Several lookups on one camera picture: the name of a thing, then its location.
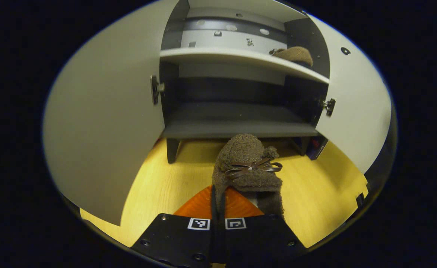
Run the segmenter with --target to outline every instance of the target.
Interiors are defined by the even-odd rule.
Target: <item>metal bracket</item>
[[[328,102],[324,101],[324,100],[320,100],[319,102],[319,106],[322,108],[326,108],[326,115],[328,117],[330,117],[333,114],[333,110],[334,110],[334,105],[336,105],[336,100],[335,99],[331,99]]]
[[[157,82],[157,76],[151,75],[151,91],[152,91],[152,103],[156,105],[159,102],[160,92],[165,92],[164,83]]]

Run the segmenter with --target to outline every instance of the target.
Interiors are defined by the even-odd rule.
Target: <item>cabinet door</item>
[[[391,112],[389,92],[375,66],[357,46],[331,26],[308,16],[321,31],[329,51],[326,101],[336,100],[330,117],[323,110],[316,130],[365,173],[387,136]]]
[[[164,129],[152,103],[165,25],[178,0],[128,14],[86,42],[51,89],[43,119],[46,161],[75,205],[120,225],[140,165]]]

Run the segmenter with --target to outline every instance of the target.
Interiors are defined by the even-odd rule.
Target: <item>yellow floor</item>
[[[121,226],[105,222],[83,209],[91,221],[109,236],[132,246],[159,213],[174,213],[212,183],[213,165],[227,141],[200,140],[181,143],[177,161],[167,163],[165,140],[158,142],[142,164],[132,185]],[[310,247],[339,227],[357,209],[356,197],[367,196],[367,180],[353,163],[329,142],[319,159],[300,156],[284,141],[265,142],[278,149],[283,169],[281,195],[285,221]]]

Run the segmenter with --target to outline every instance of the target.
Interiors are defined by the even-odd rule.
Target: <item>brown ribbon bow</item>
[[[252,163],[231,163],[231,165],[234,166],[234,168],[225,172],[225,177],[230,180],[234,180],[240,176],[250,173],[252,170],[261,169],[268,172],[278,172],[283,168],[283,165],[281,163],[270,163],[270,158],[263,158],[260,161]]]

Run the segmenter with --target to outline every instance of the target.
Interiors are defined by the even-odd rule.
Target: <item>screw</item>
[[[205,256],[202,255],[202,254],[195,254],[195,255],[193,255],[193,258],[194,258],[196,261],[203,261],[203,260],[205,259]]]

